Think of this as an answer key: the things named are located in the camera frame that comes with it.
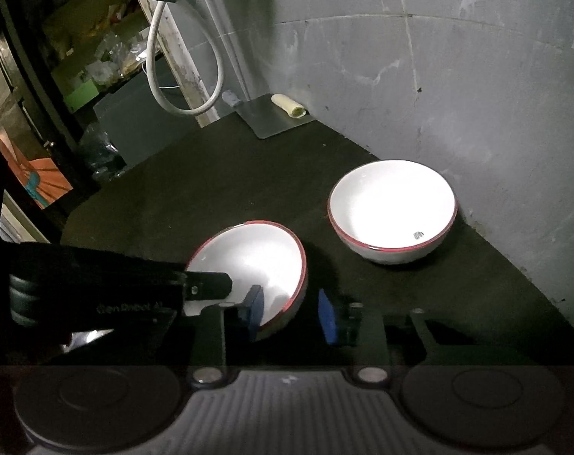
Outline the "white ceramic bowl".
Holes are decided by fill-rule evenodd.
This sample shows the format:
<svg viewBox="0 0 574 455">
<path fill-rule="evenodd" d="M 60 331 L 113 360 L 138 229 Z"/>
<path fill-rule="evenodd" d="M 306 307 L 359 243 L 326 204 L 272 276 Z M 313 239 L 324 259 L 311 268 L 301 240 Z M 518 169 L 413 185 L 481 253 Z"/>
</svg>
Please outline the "white ceramic bowl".
<svg viewBox="0 0 574 455">
<path fill-rule="evenodd" d="M 293 318 L 308 284 L 307 255 L 300 239 L 271 221 L 248 221 L 222 230 L 196 250 L 186 269 L 225 273 L 232 280 L 232 290 L 223 299 L 185 303 L 188 316 L 198 316 L 217 304 L 242 304 L 254 284 L 261 286 L 264 309 L 259 339 L 278 332 Z"/>
<path fill-rule="evenodd" d="M 327 200 L 339 239 L 362 258 L 404 264 L 437 249 L 458 214 L 453 188 L 428 166 L 392 159 L 344 175 Z"/>
</svg>

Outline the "orange patterned panel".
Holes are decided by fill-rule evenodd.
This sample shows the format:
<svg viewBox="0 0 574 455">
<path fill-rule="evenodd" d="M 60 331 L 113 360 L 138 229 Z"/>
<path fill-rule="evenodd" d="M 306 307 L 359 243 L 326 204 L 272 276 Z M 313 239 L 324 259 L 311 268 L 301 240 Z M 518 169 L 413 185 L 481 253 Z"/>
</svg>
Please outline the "orange patterned panel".
<svg viewBox="0 0 574 455">
<path fill-rule="evenodd" d="M 13 175 L 40 209 L 49 207 L 73 186 L 50 157 L 29 160 L 0 125 L 0 153 Z"/>
</svg>

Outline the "dark grey cabinet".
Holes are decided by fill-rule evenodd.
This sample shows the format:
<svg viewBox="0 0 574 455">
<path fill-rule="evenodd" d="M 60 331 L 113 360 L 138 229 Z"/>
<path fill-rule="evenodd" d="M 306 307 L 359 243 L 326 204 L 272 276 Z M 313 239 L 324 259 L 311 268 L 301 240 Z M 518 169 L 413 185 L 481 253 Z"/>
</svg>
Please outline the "dark grey cabinet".
<svg viewBox="0 0 574 455">
<path fill-rule="evenodd" d="M 144 71 L 109 91 L 93 111 L 127 168 L 200 130 L 194 117 L 171 115 L 157 104 Z"/>
</svg>

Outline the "green box on shelf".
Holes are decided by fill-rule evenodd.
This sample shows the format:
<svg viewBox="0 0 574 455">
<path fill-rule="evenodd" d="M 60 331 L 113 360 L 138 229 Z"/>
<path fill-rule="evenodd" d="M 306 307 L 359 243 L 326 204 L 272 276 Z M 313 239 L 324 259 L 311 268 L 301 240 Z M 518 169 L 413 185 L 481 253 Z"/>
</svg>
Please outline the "green box on shelf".
<svg viewBox="0 0 574 455">
<path fill-rule="evenodd" d="M 70 112 L 76 112 L 99 95 L 93 79 L 80 84 L 71 94 L 64 97 L 64 103 Z"/>
</svg>

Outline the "cream rolled cloth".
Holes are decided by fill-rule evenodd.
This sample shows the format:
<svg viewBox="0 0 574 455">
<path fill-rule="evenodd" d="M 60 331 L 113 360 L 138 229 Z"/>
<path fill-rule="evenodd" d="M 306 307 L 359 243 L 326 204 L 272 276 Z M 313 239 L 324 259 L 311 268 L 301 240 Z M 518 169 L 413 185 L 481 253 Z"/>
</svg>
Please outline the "cream rolled cloth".
<svg viewBox="0 0 574 455">
<path fill-rule="evenodd" d="M 291 99 L 291 97 L 285 96 L 285 94 L 273 94 L 270 100 L 272 104 L 276 105 L 293 119 L 300 119 L 307 115 L 307 108 Z"/>
</svg>

